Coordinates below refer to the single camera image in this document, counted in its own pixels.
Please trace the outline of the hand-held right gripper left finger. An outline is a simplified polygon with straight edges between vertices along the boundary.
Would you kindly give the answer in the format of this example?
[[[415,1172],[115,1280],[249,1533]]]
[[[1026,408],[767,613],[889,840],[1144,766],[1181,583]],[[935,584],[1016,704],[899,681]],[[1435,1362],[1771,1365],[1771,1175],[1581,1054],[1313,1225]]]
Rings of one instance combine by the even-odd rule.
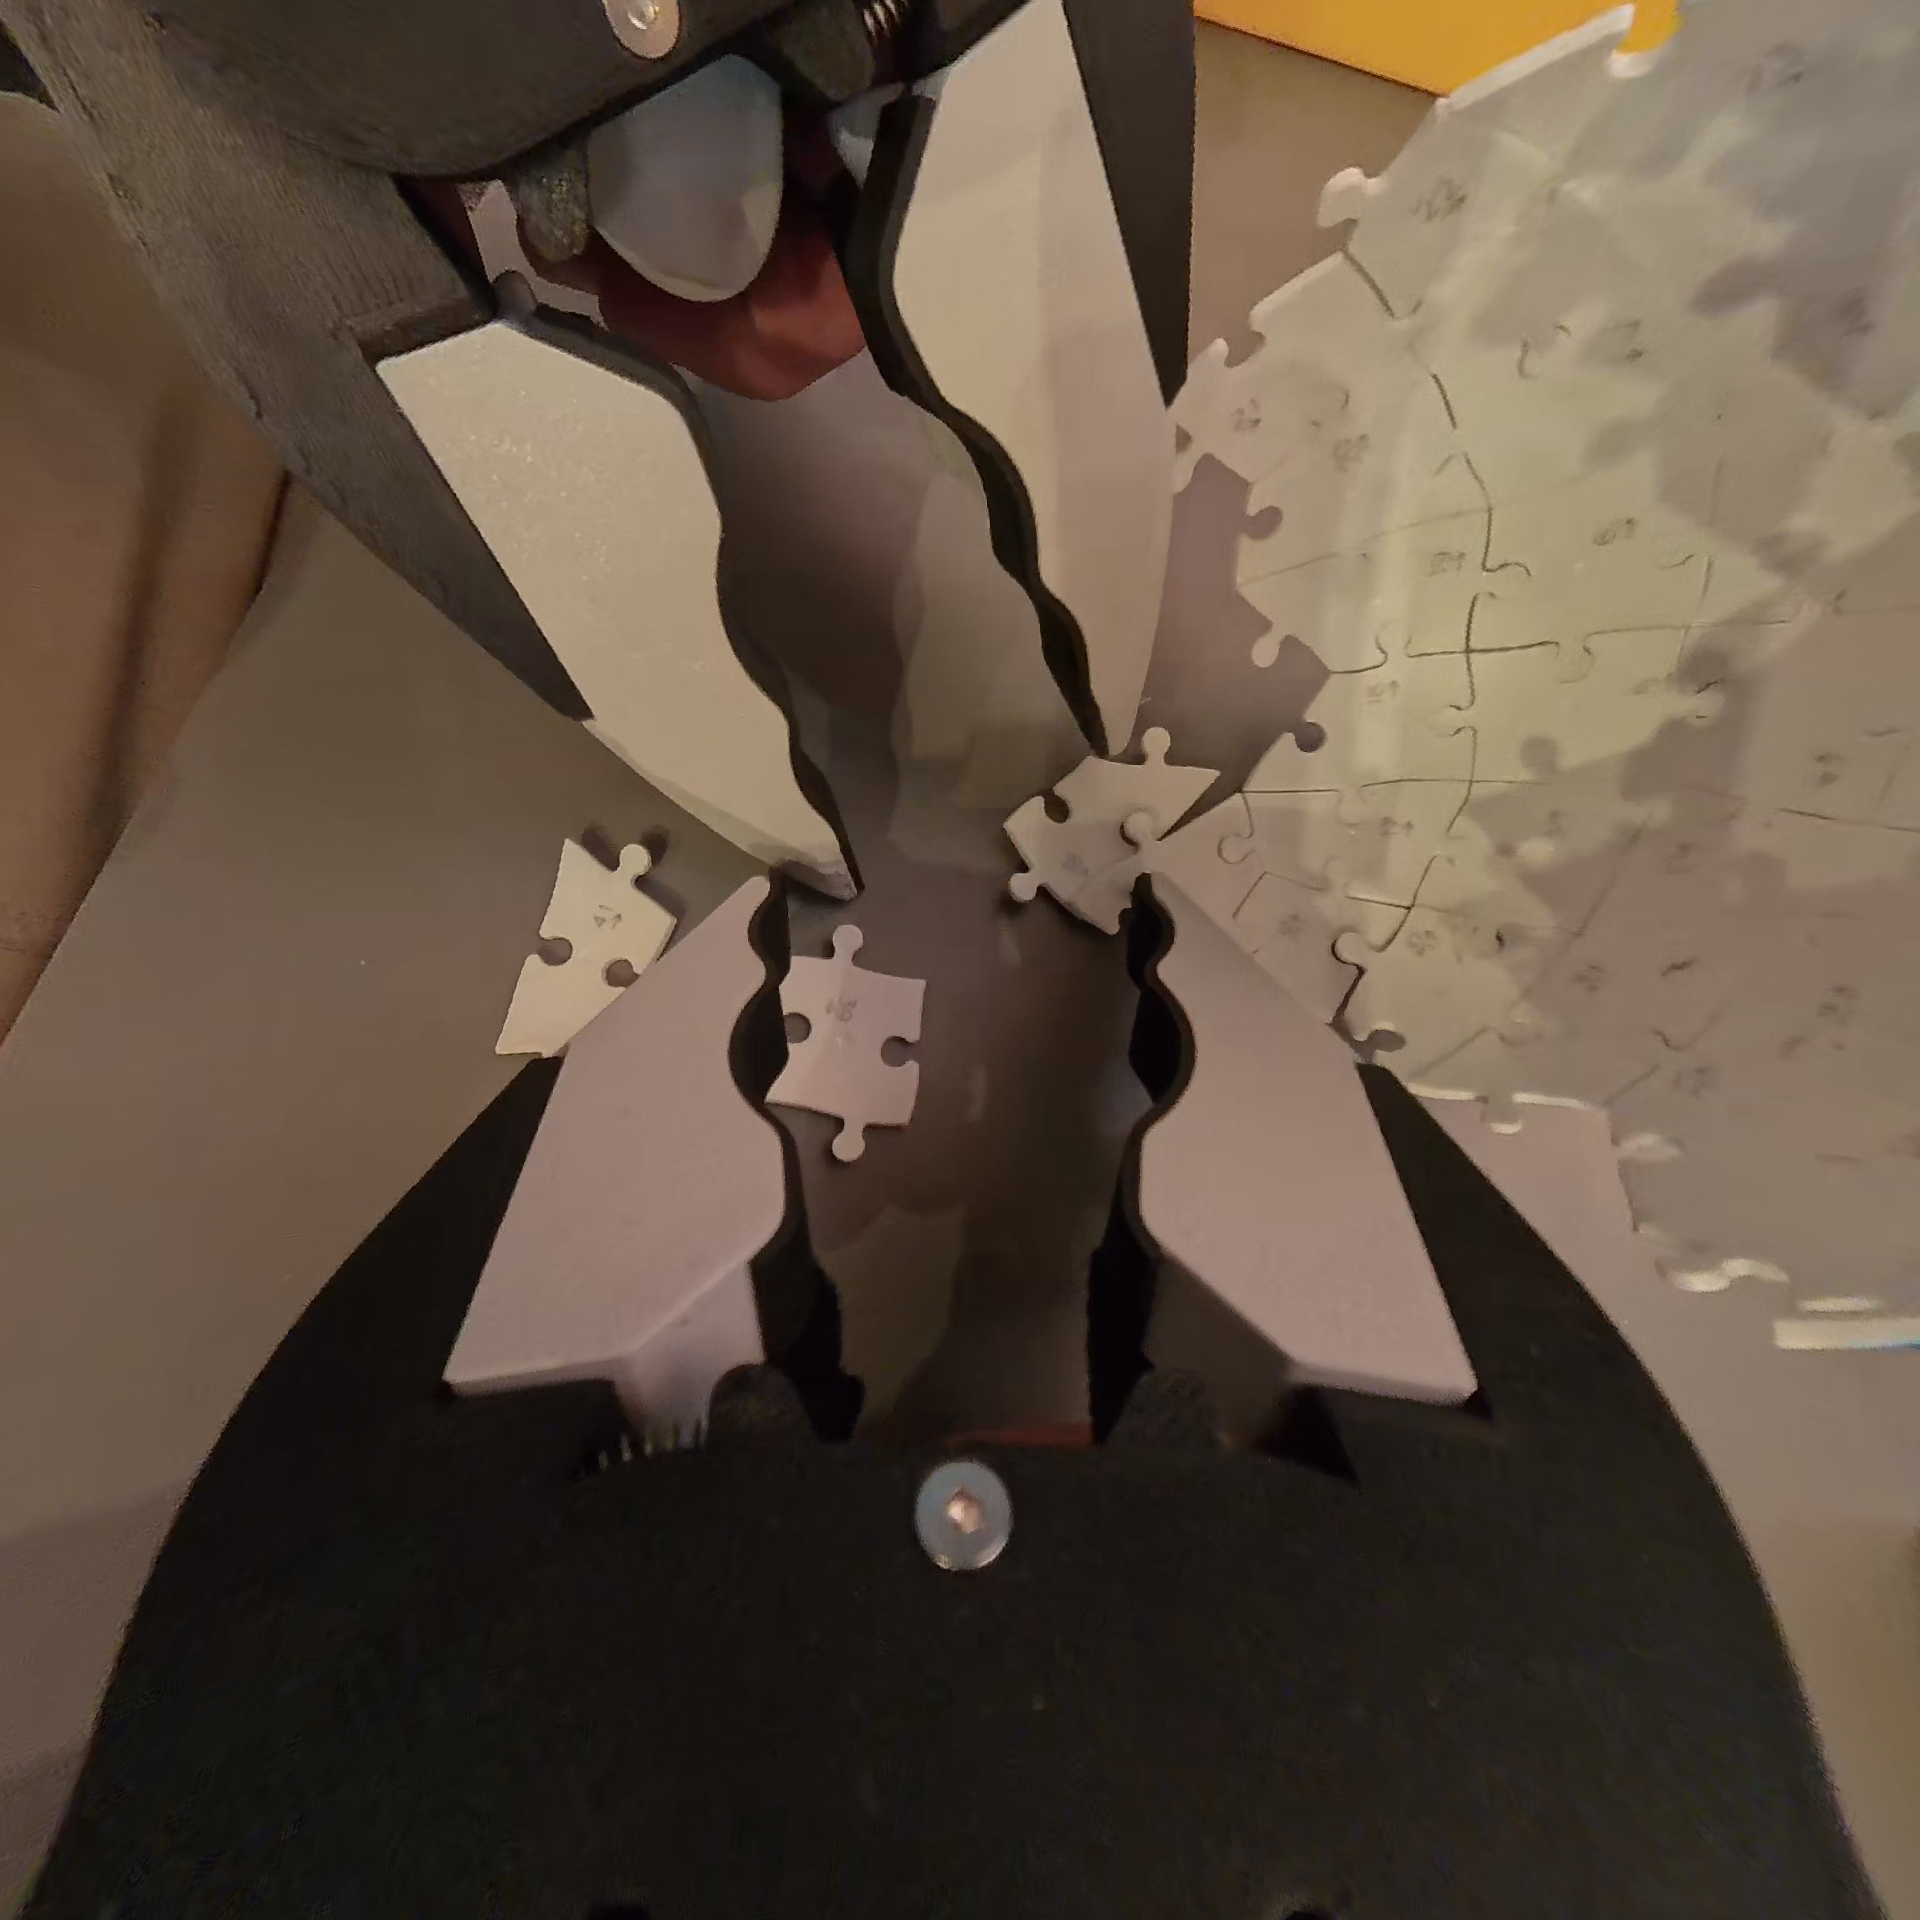
[[[767,1111],[790,960],[785,885],[746,879],[568,1045],[449,1386],[601,1382],[638,1442],[693,1445],[722,1377],[768,1368],[851,1439],[864,1384]]]

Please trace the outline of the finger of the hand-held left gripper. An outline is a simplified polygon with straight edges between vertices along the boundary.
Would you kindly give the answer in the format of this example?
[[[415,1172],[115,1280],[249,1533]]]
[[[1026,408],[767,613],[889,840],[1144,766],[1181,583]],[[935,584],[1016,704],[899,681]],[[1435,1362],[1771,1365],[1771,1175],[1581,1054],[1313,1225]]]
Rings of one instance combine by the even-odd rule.
[[[687,378],[555,311],[375,369],[583,697],[587,730],[762,866],[855,897],[857,862],[785,673],[728,613],[725,520]]]
[[[1071,13],[1014,10],[839,117],[872,358],[958,436],[1075,725],[1122,748],[1162,610],[1173,424]]]

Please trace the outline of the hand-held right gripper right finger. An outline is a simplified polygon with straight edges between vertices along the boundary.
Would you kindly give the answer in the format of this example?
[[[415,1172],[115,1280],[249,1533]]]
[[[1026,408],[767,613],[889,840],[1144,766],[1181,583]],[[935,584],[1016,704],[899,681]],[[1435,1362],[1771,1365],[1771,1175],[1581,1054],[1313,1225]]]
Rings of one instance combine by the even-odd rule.
[[[1466,1407],[1479,1381],[1351,1047],[1175,879],[1136,879],[1146,1108],[1094,1254],[1094,1428],[1181,1375],[1233,1448],[1305,1389]]]

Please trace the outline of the partly built puzzle ball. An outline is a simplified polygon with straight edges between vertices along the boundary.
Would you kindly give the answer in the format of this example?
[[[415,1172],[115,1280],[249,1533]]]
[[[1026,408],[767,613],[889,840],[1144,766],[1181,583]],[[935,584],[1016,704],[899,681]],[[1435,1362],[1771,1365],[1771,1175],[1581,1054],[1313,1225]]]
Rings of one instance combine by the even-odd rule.
[[[1917,1351],[1917,4],[1623,4],[1334,174],[1185,466],[1327,666],[1216,864],[1448,1120],[1591,1112],[1678,1289]]]

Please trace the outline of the person's beige trousers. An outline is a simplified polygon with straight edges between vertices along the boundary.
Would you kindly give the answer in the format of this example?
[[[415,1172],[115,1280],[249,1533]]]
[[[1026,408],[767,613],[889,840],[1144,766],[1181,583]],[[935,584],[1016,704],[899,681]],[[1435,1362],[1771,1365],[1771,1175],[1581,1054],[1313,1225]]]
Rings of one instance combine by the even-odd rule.
[[[283,473],[53,108],[2,108],[2,1026],[225,663]]]

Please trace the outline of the yellow plastic bin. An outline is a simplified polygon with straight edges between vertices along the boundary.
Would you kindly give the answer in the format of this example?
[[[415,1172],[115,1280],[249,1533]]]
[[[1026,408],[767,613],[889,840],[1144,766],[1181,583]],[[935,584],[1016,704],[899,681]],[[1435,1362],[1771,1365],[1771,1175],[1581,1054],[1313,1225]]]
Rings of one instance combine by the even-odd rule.
[[[1454,90],[1599,16],[1627,10],[1621,45],[1670,38],[1675,2],[1197,2],[1219,28],[1429,94]]]

